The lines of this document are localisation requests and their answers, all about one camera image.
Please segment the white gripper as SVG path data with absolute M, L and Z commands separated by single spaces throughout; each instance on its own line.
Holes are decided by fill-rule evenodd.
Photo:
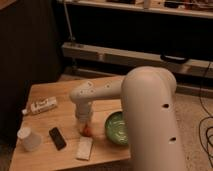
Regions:
M 77 103 L 75 108 L 75 117 L 79 122 L 79 133 L 84 133 L 85 124 L 91 122 L 93 115 L 92 103 Z

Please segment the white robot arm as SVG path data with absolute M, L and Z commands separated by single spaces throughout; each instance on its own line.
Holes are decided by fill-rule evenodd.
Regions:
M 71 91 L 70 100 L 82 125 L 92 118 L 93 101 L 121 101 L 134 171 L 187 171 L 173 105 L 176 86 L 169 70 L 145 66 L 101 87 L 87 81 Z

